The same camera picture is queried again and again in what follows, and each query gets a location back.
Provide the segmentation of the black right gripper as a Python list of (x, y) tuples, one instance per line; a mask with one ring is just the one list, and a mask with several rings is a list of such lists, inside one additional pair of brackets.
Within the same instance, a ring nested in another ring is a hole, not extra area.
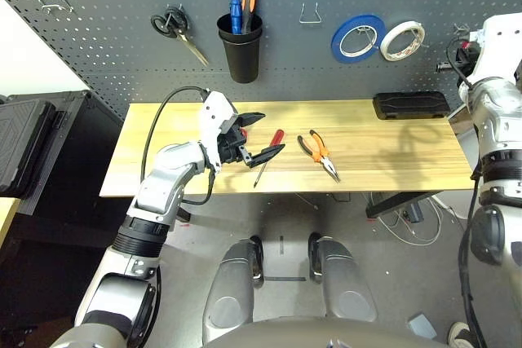
[(462, 75), (470, 76), (478, 61), (480, 46), (476, 42), (469, 42), (463, 38), (458, 38), (457, 44), (455, 64)]

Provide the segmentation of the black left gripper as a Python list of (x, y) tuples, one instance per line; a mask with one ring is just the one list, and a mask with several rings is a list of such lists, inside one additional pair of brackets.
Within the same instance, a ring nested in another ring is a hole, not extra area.
[(284, 147), (284, 144), (277, 144), (264, 148), (260, 153), (251, 155), (244, 145), (246, 137), (241, 129), (265, 118), (261, 112), (245, 112), (239, 114), (237, 119), (225, 134), (220, 134), (217, 138), (219, 159), (222, 164), (243, 161), (249, 168), (254, 168), (270, 161)]

